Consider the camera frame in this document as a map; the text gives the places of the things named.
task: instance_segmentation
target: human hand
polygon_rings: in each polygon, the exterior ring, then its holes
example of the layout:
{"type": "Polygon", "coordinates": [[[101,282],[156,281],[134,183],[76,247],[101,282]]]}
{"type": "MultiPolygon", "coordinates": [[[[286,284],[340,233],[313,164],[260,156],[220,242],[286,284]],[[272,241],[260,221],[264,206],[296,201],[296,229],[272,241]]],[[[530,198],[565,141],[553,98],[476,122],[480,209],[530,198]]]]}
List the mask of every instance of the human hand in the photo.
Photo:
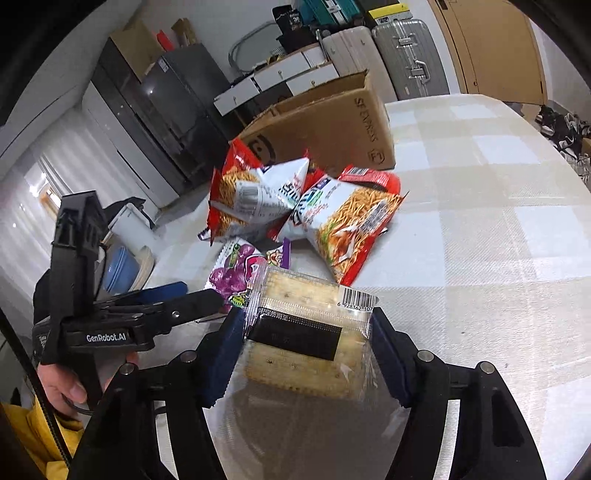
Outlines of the human hand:
{"type": "MultiPolygon", "coordinates": [[[[137,352],[128,353],[125,360],[137,365],[137,352]]],[[[74,403],[86,402],[86,390],[77,375],[72,370],[57,364],[39,364],[37,375],[51,405],[64,415],[76,418],[76,411],[66,403],[63,397],[69,398],[74,403]]],[[[103,390],[106,390],[113,377],[114,375],[105,382],[103,390]]]]}

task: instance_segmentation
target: silver suitcase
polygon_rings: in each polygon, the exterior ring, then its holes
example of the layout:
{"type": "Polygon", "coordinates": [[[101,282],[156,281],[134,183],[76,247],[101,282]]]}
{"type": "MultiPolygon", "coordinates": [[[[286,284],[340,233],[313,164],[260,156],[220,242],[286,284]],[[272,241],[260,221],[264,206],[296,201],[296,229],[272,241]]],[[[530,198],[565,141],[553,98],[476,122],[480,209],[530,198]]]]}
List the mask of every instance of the silver suitcase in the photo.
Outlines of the silver suitcase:
{"type": "Polygon", "coordinates": [[[399,100],[449,94],[441,59],[425,22],[395,20],[378,25],[372,34],[399,100]]]}
{"type": "Polygon", "coordinates": [[[340,76],[369,70],[371,82],[384,103],[398,100],[392,81],[367,27],[355,27],[322,39],[340,76]]]}

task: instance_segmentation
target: pile of shoes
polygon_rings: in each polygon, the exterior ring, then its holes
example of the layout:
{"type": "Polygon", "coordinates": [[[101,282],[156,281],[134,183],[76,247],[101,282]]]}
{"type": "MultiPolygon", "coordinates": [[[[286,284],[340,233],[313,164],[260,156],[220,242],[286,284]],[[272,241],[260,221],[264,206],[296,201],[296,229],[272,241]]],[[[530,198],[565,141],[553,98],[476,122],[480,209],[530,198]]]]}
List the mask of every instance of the pile of shoes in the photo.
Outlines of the pile of shoes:
{"type": "Polygon", "coordinates": [[[591,161],[589,155],[582,153],[583,138],[591,138],[591,125],[583,122],[576,114],[560,115],[545,105],[535,121],[541,124],[540,133],[548,138],[591,190],[591,161]]]}

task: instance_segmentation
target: blue bowl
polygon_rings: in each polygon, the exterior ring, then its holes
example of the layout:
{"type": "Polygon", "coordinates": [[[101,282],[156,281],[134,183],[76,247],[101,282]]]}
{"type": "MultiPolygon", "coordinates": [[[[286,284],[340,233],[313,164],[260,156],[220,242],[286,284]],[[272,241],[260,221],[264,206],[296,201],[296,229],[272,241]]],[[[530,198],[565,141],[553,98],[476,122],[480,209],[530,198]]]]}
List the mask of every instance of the blue bowl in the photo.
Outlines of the blue bowl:
{"type": "Polygon", "coordinates": [[[139,263],[129,250],[119,247],[105,274],[103,288],[111,294],[126,293],[139,273],[139,263]]]}

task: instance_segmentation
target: white container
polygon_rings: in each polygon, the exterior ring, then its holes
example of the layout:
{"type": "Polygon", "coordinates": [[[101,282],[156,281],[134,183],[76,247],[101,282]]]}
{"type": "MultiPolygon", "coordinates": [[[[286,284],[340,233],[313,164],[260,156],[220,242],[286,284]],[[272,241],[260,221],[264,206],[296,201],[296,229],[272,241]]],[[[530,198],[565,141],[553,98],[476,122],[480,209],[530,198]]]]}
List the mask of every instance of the white container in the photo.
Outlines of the white container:
{"type": "Polygon", "coordinates": [[[109,224],[109,230],[116,234],[134,256],[147,246],[154,256],[160,251],[161,238],[151,229],[148,220],[131,203],[125,205],[109,224]]]}

